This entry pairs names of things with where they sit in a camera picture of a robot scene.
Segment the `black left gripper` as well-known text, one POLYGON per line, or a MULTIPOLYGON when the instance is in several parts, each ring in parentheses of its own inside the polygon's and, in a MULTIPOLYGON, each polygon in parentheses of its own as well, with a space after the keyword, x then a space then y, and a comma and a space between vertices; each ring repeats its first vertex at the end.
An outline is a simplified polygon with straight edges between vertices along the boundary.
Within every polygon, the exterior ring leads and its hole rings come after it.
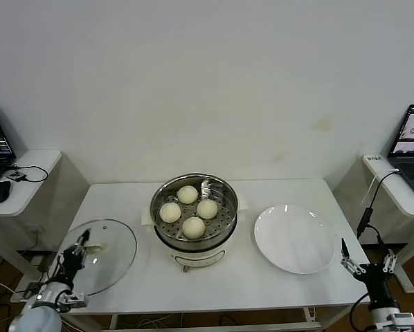
POLYGON ((62 283, 71 283, 77 272, 86 264, 87 254, 85 254, 85 244, 90 237, 90 229, 86 229, 73 245, 73 250, 65 250, 62 253, 62 264, 59 272, 59 281, 62 283))

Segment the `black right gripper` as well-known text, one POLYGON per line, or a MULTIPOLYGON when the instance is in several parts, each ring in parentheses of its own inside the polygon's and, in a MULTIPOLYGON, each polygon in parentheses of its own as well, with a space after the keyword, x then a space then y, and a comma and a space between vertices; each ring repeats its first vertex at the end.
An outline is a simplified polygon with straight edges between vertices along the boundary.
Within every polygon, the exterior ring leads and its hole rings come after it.
POLYGON ((382 264, 359 265, 351 257, 345 239, 341 239, 341 265, 351 274, 356 275, 356 280, 364 283, 370 298, 368 309, 373 311, 379 308, 398 308, 400 305, 392 296, 388 287, 391 273, 394 273, 397 256, 384 243, 379 243, 382 264))

